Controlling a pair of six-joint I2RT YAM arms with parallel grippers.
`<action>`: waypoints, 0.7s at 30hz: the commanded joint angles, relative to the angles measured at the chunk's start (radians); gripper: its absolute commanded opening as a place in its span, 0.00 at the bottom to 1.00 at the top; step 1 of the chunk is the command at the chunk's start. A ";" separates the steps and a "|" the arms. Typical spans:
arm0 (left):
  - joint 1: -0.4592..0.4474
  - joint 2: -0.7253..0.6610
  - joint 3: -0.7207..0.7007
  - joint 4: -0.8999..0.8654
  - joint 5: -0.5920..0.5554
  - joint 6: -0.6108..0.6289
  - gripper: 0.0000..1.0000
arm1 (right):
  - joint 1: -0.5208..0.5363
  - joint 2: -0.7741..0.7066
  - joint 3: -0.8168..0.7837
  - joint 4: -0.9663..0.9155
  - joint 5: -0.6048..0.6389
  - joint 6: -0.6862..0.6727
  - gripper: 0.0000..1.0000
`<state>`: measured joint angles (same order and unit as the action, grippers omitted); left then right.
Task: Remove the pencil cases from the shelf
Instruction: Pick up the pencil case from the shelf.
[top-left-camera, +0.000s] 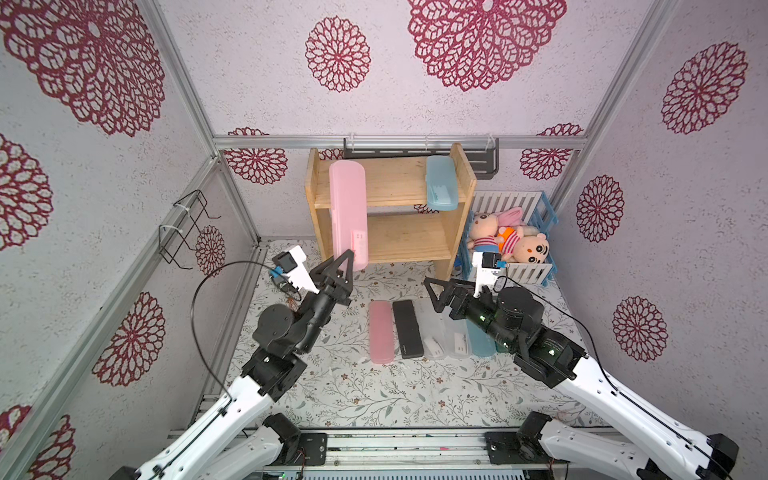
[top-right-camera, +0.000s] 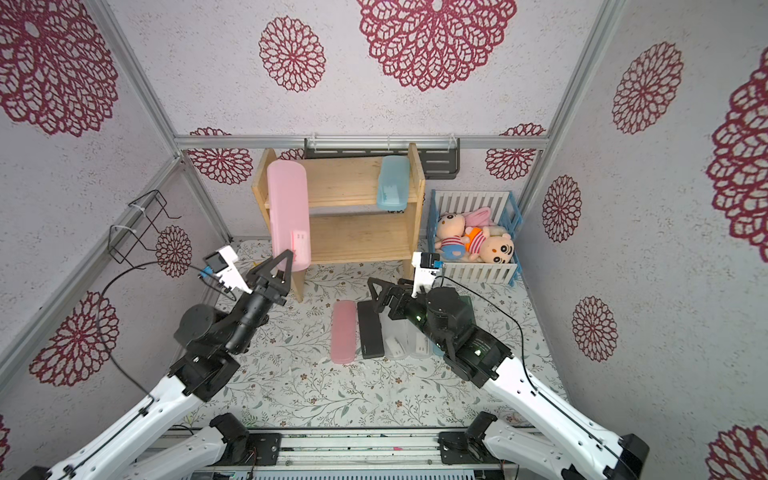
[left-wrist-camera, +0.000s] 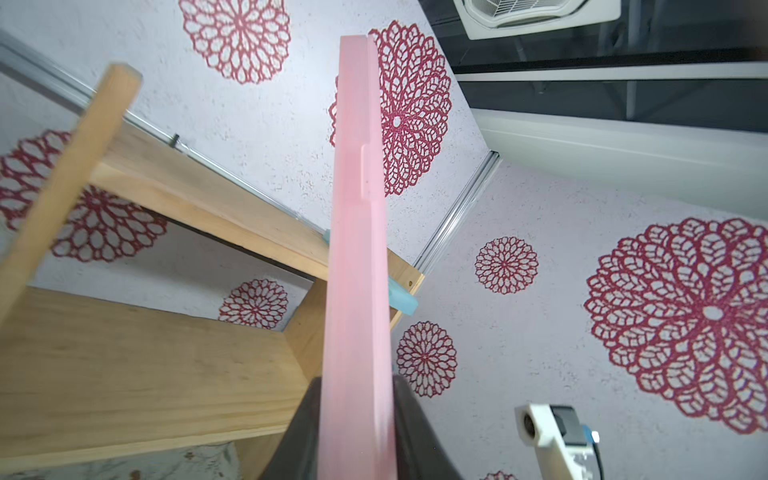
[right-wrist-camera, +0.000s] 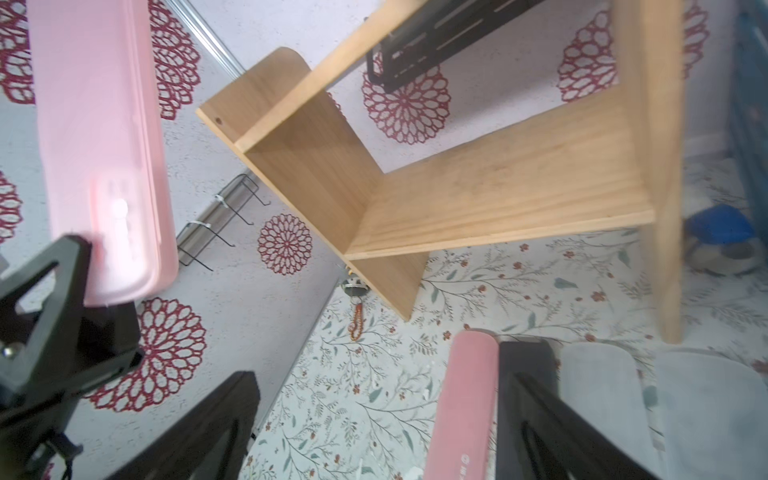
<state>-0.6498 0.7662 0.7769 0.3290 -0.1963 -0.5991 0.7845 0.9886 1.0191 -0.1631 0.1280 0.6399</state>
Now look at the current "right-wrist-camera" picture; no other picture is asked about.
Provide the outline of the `black pencil case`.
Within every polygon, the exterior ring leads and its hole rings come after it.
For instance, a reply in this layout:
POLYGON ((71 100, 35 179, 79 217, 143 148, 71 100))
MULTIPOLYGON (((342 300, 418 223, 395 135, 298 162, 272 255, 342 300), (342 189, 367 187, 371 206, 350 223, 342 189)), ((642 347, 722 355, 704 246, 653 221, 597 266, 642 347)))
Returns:
POLYGON ((516 374, 523 373, 556 393, 556 357, 550 344, 543 339, 503 341, 499 344, 498 365, 495 479, 523 479, 512 435, 514 422, 509 419, 506 411, 506 407, 512 403, 512 397, 506 389, 516 374))

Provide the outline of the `clear pencil case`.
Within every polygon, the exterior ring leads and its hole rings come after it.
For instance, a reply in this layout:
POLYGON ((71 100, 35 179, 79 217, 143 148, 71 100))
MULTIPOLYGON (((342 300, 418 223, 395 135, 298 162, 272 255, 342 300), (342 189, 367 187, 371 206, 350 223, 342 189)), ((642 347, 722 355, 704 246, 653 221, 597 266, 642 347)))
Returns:
POLYGON ((765 479, 767 386, 751 368, 693 351, 655 360, 670 479, 765 479))
POLYGON ((634 358, 622 348, 580 342, 560 352, 560 397, 624 454, 661 475, 634 358))

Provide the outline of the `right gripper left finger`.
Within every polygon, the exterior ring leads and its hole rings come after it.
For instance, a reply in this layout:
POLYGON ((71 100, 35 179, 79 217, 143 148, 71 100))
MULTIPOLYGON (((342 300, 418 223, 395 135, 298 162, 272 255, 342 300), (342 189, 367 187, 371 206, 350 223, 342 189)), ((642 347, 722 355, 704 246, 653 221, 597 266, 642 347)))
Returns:
POLYGON ((112 479, 236 479, 260 402, 255 373, 237 371, 112 479))

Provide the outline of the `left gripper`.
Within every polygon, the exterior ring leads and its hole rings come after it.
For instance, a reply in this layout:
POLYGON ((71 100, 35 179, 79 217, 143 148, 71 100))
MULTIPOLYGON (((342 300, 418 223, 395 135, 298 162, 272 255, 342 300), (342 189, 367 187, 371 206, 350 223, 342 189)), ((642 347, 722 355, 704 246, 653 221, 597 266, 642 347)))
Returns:
POLYGON ((41 479, 51 459, 82 453, 65 430, 78 402, 137 369, 144 354, 132 302, 85 308, 91 244, 65 235, 1 281, 1 477, 41 479), (22 297, 51 274, 52 291, 36 312, 22 297))

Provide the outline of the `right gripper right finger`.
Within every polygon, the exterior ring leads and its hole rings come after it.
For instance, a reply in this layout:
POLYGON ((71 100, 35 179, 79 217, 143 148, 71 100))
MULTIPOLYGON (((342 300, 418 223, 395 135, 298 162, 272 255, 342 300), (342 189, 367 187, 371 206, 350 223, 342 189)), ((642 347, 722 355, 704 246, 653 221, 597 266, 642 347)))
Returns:
POLYGON ((504 410, 522 479, 654 479, 534 377, 504 385, 504 410))

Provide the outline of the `pink pencil case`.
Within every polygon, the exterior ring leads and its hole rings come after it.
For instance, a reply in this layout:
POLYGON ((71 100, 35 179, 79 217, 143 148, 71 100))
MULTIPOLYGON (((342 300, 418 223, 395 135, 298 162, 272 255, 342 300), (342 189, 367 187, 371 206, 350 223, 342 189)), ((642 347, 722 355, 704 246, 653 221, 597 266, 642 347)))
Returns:
POLYGON ((178 255, 149 7, 31 1, 27 18, 50 228, 91 244, 84 302, 157 293, 178 255))
POLYGON ((496 404, 499 344, 482 331, 453 340, 424 467, 426 479, 483 479, 496 404))

